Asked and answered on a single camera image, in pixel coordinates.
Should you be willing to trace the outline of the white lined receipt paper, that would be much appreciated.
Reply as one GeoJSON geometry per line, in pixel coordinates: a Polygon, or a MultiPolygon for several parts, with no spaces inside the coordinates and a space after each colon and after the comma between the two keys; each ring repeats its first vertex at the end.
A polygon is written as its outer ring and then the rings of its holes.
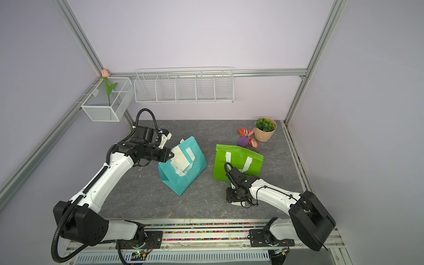
{"type": "Polygon", "coordinates": [[[172,149],[172,152],[174,153],[174,158],[172,158],[171,161],[176,169],[184,171],[186,168],[189,167],[190,162],[185,157],[184,153],[182,152],[179,146],[175,146],[172,149]]]}

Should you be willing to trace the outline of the teal shopping bag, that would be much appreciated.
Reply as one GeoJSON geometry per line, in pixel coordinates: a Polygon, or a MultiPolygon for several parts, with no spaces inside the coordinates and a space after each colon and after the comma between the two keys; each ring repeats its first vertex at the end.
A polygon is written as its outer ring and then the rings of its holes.
{"type": "Polygon", "coordinates": [[[181,196],[206,169],[207,162],[196,139],[191,136],[171,149],[174,157],[158,164],[161,181],[181,196]]]}

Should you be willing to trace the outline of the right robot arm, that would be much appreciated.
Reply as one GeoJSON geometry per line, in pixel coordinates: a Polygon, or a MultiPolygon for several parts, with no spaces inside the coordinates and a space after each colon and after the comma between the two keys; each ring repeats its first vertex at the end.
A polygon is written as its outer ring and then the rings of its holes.
{"type": "Polygon", "coordinates": [[[251,230],[248,237],[253,247],[289,247],[290,240],[296,238],[314,251],[325,247],[336,222],[314,193],[278,188],[257,176],[243,174],[229,162],[224,170],[231,183],[226,189],[228,203],[249,209],[265,202],[290,217],[289,221],[274,217],[262,229],[251,230]]]}

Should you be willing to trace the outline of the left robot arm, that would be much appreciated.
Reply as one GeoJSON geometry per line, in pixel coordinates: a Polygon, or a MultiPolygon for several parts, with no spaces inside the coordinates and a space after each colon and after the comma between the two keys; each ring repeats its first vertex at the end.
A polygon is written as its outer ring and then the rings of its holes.
{"type": "Polygon", "coordinates": [[[140,160],[166,162],[174,157],[165,146],[172,134],[166,129],[134,126],[122,141],[111,146],[106,162],[97,174],[69,201],[54,206],[56,230],[51,256],[56,263],[69,261],[88,246],[114,242],[117,249],[125,243],[145,247],[148,236],[144,224],[135,221],[111,221],[99,215],[106,198],[140,160]]]}

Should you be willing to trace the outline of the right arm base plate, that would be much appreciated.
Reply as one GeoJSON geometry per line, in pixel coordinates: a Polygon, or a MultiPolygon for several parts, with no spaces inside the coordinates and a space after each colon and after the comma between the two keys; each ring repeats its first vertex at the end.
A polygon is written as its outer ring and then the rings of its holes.
{"type": "Polygon", "coordinates": [[[276,239],[269,231],[265,229],[251,229],[247,238],[252,247],[293,247],[293,239],[276,239]]]}

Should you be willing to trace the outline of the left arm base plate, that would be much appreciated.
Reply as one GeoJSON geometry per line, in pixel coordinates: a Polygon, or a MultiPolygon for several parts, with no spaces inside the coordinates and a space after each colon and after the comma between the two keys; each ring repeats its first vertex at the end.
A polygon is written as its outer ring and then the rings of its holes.
{"type": "Polygon", "coordinates": [[[139,239],[119,240],[118,245],[121,250],[154,250],[161,247],[163,231],[147,230],[139,239]]]}

